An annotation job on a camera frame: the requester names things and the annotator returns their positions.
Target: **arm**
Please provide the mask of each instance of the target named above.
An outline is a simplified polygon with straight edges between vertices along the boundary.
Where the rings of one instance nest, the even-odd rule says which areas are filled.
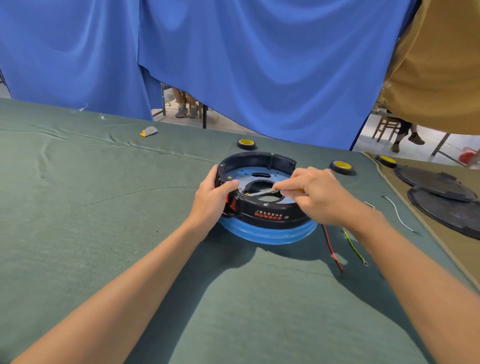
[[[275,189],[319,223],[349,229],[365,246],[439,364],[480,361],[480,297],[354,198],[330,170],[297,169]]]
[[[214,188],[216,166],[201,183],[187,220],[154,250],[83,303],[13,364],[125,361],[173,281],[220,218],[237,181]]]

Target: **left hand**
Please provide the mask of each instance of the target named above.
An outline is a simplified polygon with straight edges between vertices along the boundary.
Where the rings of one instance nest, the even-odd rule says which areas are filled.
[[[218,166],[214,165],[200,184],[195,193],[192,211],[186,220],[196,231],[205,236],[222,216],[227,195],[239,186],[239,181],[234,180],[215,188],[217,168]]]

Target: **shoe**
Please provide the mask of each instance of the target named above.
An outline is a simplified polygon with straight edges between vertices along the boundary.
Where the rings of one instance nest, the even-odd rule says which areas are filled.
[[[194,106],[194,107],[192,108],[192,112],[190,113],[190,117],[191,117],[192,119],[195,119],[195,118],[197,117],[197,115],[198,115],[198,107],[197,107],[197,106]]]
[[[390,150],[394,153],[398,153],[400,151],[400,143],[394,143]]]
[[[419,134],[418,133],[413,133],[409,138],[408,138],[409,141],[411,141],[412,143],[418,145],[418,146],[422,146],[425,144],[425,141],[420,138]]]
[[[185,106],[179,106],[179,110],[175,114],[177,118],[184,118],[188,113],[188,109]]]

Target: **red and black wire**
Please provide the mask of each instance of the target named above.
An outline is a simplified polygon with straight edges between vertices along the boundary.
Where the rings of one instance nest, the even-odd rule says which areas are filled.
[[[330,238],[328,237],[327,228],[324,224],[322,224],[322,226],[323,226],[324,231],[325,231],[325,237],[327,238],[328,248],[330,249],[330,252],[332,253],[333,259],[335,259],[336,265],[338,265],[338,267],[340,268],[340,272],[343,274],[344,273],[343,266],[340,264],[340,262],[338,261],[336,255],[335,255],[335,252],[333,251],[332,244],[330,243]]]

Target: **green fabric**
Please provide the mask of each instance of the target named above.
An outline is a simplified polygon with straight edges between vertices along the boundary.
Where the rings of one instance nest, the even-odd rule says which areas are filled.
[[[149,125],[158,134],[143,138]],[[0,99],[0,363],[8,363],[186,218],[239,135]],[[365,156],[254,138],[298,166],[346,161],[338,179],[463,282]],[[398,206],[403,228],[393,207]],[[217,226],[195,251],[127,363],[425,363],[423,347],[366,251],[339,227],[280,247]]]

